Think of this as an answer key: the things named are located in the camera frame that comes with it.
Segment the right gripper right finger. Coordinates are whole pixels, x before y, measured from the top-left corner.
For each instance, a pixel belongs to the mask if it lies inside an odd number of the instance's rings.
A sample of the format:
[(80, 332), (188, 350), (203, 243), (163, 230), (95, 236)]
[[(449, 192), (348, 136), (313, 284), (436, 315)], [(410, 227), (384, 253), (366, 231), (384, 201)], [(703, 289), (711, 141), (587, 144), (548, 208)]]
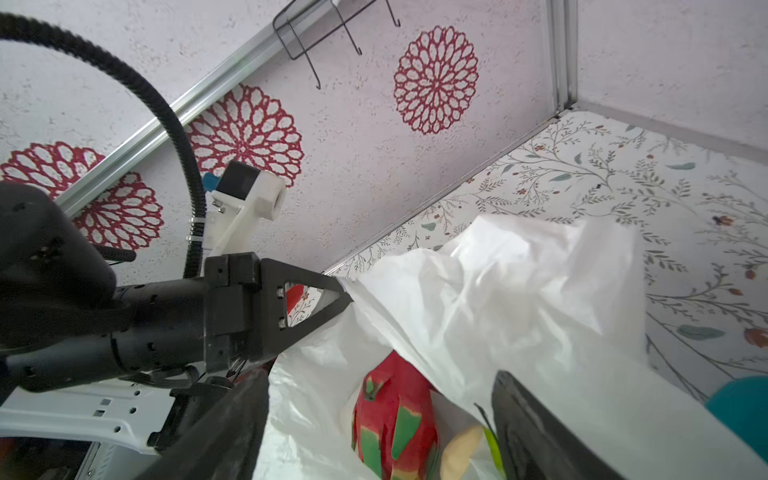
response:
[(508, 479), (619, 479), (522, 383), (498, 371), (491, 405)]

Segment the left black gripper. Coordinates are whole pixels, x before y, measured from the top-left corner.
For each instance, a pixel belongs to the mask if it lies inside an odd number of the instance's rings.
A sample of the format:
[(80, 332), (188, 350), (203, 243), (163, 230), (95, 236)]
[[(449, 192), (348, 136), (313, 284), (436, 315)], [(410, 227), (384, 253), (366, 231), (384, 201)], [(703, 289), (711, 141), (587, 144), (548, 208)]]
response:
[(257, 361), (271, 361), (342, 313), (351, 303), (335, 277), (254, 253), (205, 260), (201, 277), (137, 284), (118, 290), (133, 308), (130, 325), (111, 335), (119, 377), (162, 386), (199, 362), (206, 373), (248, 360), (247, 341), (255, 326)]

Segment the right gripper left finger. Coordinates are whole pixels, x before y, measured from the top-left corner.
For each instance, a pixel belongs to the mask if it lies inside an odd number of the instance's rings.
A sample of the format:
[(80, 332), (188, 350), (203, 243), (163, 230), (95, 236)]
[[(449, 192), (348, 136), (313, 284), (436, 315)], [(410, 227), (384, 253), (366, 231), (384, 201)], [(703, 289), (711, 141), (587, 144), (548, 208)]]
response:
[(259, 370), (219, 400), (140, 479), (251, 479), (269, 411)]

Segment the green lime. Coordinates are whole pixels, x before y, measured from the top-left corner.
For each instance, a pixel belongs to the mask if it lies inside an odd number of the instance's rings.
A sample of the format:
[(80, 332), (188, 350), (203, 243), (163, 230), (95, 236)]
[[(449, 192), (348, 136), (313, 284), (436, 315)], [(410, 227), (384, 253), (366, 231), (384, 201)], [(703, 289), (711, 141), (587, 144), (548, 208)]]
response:
[(505, 479), (506, 473), (503, 466), (503, 460), (501, 457), (501, 452), (500, 452), (500, 448), (499, 448), (496, 436), (494, 435), (493, 431), (487, 427), (483, 428), (483, 432), (491, 453), (494, 466), (496, 470), (499, 472), (499, 474), (501, 475), (501, 477)]

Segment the beige round fruit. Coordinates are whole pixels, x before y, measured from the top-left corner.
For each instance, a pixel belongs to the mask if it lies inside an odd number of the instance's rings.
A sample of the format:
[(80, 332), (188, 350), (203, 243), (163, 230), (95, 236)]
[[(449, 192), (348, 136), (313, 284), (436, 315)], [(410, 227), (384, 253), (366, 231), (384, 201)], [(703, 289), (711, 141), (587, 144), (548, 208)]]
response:
[(443, 450), (440, 478), (461, 479), (470, 466), (472, 455), (484, 439), (484, 428), (480, 425), (469, 427), (456, 435)]

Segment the white plastic bag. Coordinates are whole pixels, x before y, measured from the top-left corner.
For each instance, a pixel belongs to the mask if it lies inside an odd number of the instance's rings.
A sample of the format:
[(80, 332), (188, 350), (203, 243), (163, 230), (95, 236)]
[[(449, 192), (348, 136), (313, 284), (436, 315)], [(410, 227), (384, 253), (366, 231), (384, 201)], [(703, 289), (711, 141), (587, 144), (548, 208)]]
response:
[(767, 475), (651, 369), (634, 228), (482, 215), (440, 250), (385, 257), (344, 288), (351, 305), (272, 368), (257, 479), (370, 478), (345, 410), (391, 352), (480, 420), (493, 414), (496, 375), (511, 374), (626, 479)]

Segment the red dragon fruit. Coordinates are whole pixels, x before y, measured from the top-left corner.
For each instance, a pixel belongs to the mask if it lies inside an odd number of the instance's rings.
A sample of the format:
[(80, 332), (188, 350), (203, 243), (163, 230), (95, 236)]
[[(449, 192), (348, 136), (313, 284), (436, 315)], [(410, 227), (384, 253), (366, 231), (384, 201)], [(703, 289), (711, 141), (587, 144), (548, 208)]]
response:
[(363, 379), (353, 409), (352, 449), (379, 479), (434, 479), (440, 438), (434, 387), (391, 352)]

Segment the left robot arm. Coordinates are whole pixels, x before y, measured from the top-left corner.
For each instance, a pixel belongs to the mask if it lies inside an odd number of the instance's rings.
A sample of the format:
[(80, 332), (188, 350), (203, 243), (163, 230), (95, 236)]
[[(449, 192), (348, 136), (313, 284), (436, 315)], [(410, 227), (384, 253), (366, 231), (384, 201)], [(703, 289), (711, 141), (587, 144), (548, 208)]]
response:
[(245, 418), (226, 369), (275, 359), (349, 303), (337, 279), (252, 253), (120, 287), (51, 199), (3, 183), (1, 433), (168, 450)]

